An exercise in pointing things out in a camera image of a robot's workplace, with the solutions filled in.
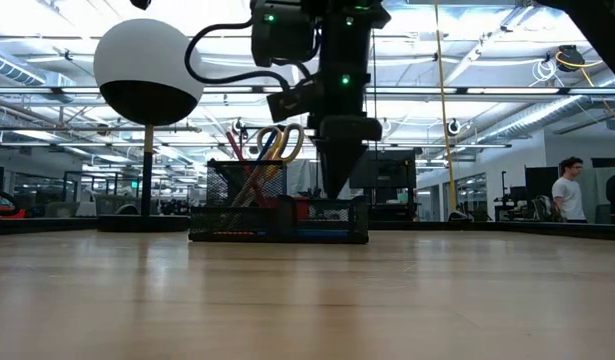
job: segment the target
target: scissor handle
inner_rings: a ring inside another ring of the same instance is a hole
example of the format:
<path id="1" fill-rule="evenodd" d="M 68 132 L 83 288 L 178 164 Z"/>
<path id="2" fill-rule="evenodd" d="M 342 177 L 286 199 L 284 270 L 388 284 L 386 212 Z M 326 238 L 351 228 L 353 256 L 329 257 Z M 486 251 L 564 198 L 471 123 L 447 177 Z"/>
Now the scissor handle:
<path id="1" fill-rule="evenodd" d="M 289 136 L 291 134 L 292 131 L 298 131 L 298 142 L 296 143 L 296 146 L 294 147 L 294 150 L 291 152 L 291 154 L 289 154 L 289 156 L 287 157 L 283 157 L 282 154 L 283 152 L 285 152 L 285 149 L 287 148 L 287 143 L 289 142 Z M 303 147 L 303 142 L 305 140 L 305 130 L 303 129 L 303 127 L 300 124 L 289 124 L 287 125 L 287 127 L 285 127 L 285 131 L 280 131 L 279 128 L 275 127 L 275 126 L 269 126 L 266 127 L 264 129 L 262 129 L 259 133 L 258 133 L 258 149 L 262 149 L 262 144 L 263 144 L 263 137 L 265 135 L 267 135 L 268 133 L 275 131 L 276 132 L 276 139 L 274 140 L 274 144 L 272 145 L 272 147 L 269 149 L 269 151 L 274 151 L 274 153 L 272 153 L 273 155 L 271 156 L 272 160 L 280 160 L 283 162 L 291 162 L 294 161 L 296 159 L 296 157 L 298 157 L 298 154 L 300 154 L 300 150 Z"/>

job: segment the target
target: wooden table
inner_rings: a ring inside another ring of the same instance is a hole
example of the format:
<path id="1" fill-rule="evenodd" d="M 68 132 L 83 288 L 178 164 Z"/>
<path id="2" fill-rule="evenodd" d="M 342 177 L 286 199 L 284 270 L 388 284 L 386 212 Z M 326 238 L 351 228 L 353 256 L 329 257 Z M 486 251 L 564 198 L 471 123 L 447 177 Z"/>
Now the wooden table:
<path id="1" fill-rule="evenodd" d="M 615 242 L 0 237 L 0 359 L 615 359 Z"/>

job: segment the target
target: black pole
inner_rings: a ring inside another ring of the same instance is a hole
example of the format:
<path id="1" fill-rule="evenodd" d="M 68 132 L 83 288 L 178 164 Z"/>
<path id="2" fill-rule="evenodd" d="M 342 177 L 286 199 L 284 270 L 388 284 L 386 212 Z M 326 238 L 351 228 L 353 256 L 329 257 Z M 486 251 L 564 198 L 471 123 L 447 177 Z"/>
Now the black pole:
<path id="1" fill-rule="evenodd" d="M 67 171 L 63 175 L 63 202 L 67 202 Z"/>
<path id="2" fill-rule="evenodd" d="M 154 126 L 145 125 L 145 153 L 143 156 L 143 197 L 140 214 L 149 216 L 151 209 L 151 171 L 154 161 Z"/>

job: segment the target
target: ceiling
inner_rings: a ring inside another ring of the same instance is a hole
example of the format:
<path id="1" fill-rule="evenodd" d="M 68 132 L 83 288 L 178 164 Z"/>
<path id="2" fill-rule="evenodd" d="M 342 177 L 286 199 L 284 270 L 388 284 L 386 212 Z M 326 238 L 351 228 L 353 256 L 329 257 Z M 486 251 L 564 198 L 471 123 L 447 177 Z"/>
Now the ceiling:
<path id="1" fill-rule="evenodd" d="M 439 86 L 439 66 L 433 60 L 437 53 L 435 15 L 431 6 L 406 5 L 406 1 L 385 2 L 393 19 L 382 30 L 375 32 L 374 62 L 370 86 L 421 87 Z M 552 76 L 549 81 L 537 81 L 535 69 L 548 52 L 554 54 L 559 45 L 577 45 L 585 59 L 599 61 L 598 54 L 586 41 L 569 17 L 557 10 L 540 8 L 515 9 L 508 5 L 448 6 L 440 9 L 440 29 L 443 33 L 442 62 L 446 84 L 452 87 L 542 87 L 558 86 Z M 131 6 L 129 0 L 0 0 L 0 54 L 17 62 L 30 71 L 63 74 L 76 86 L 95 86 L 93 54 L 101 36 L 115 24 L 134 18 L 158 19 L 173 25 L 189 36 L 214 23 L 243 22 L 249 17 L 249 0 L 154 0 L 148 11 Z M 501 32 L 501 25 L 508 25 L 508 32 Z M 478 48 L 468 66 L 461 60 Z M 248 30 L 212 33 L 199 46 L 204 70 L 211 77 L 222 77 L 255 70 L 250 54 Z M 64 55 L 69 53 L 72 60 Z M 315 72 L 317 58 L 307 64 Z M 274 67 L 290 83 L 299 80 L 296 70 Z M 604 64 L 589 69 L 592 78 L 606 70 Z M 584 78 L 580 71 L 555 73 L 563 86 L 580 86 Z M 277 86 L 266 78 L 247 80 L 240 85 Z M 21 86 L 0 75 L 0 86 Z M 0 95 L 12 105 L 25 107 L 41 117 L 36 126 L 47 126 L 48 119 L 58 122 L 69 119 L 66 126 L 81 130 L 65 132 L 65 141 L 86 140 L 98 142 L 124 142 L 140 140 L 138 131 L 114 132 L 99 135 L 82 131 L 83 127 L 108 124 L 114 127 L 131 127 L 116 112 L 101 104 L 97 94 L 79 95 L 70 104 L 48 100 L 42 96 Z M 443 137 L 442 106 L 438 96 L 372 96 L 366 103 L 370 115 L 383 120 L 387 142 L 421 141 L 437 143 Z M 464 97 L 452 98 L 447 103 L 449 119 L 469 124 L 474 131 L 503 120 L 515 112 L 532 105 L 539 99 L 523 100 L 522 97 Z M 191 127 L 195 131 L 158 132 L 157 143 L 225 143 L 224 132 L 236 119 L 249 126 L 271 125 L 263 94 L 205 94 L 200 106 L 177 124 L 180 130 Z M 21 117 L 30 122 L 30 117 Z M 568 121 L 583 121 L 576 118 Z M 306 116 L 290 119 L 305 124 Z M 597 136 L 608 131 L 603 125 L 589 127 Z M 21 134 L 6 134 L 7 140 L 35 141 Z M 87 154 L 96 152 L 86 146 L 73 147 Z M 140 149 L 122 149 L 130 160 L 140 158 Z M 163 154 L 176 160 L 187 159 L 202 163 L 210 157 L 229 158 L 230 152 L 210 147 L 177 148 L 175 154 Z M 306 147 L 303 158 L 315 158 L 315 151 Z"/>

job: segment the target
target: black and white ball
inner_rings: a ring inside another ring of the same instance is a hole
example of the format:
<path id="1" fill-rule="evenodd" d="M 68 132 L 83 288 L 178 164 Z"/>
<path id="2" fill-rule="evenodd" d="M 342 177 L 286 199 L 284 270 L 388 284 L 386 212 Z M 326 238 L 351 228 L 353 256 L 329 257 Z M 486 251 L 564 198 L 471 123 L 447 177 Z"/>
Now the black and white ball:
<path id="1" fill-rule="evenodd" d="M 142 125 L 165 126 L 184 119 L 204 90 L 185 69 L 188 45 L 183 33 L 157 20 L 128 20 L 114 26 L 94 55 L 100 93 L 121 116 Z M 200 64 L 198 52 L 194 51 L 191 63 Z"/>

